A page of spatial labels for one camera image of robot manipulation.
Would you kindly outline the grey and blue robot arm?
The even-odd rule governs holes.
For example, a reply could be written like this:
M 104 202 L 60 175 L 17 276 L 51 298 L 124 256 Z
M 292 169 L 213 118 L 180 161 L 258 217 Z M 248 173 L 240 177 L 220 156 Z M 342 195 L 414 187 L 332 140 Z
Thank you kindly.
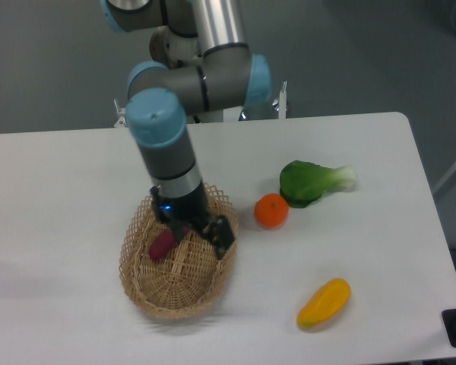
M 247 43 L 237 1 L 104 1 L 118 32 L 162 27 L 164 57 L 128 76 L 125 121 L 152 180 L 152 208 L 177 240 L 194 230 L 224 257 L 236 235 L 228 219 L 207 208 L 187 118 L 271 96 L 267 59 Z

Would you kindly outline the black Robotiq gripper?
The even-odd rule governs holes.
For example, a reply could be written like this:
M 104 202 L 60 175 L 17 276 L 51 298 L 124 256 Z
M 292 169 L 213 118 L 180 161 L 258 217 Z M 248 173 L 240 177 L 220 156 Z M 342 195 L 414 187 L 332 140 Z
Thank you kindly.
M 176 242 L 183 240 L 184 227 L 188 227 L 204 236 L 213 246 L 217 259 L 221 260 L 234 243 L 235 235 L 226 216 L 211 216 L 203 182 L 181 197 L 170 198 L 160 193 L 159 186 L 150 188 L 151 207 L 157 221 L 171 230 Z

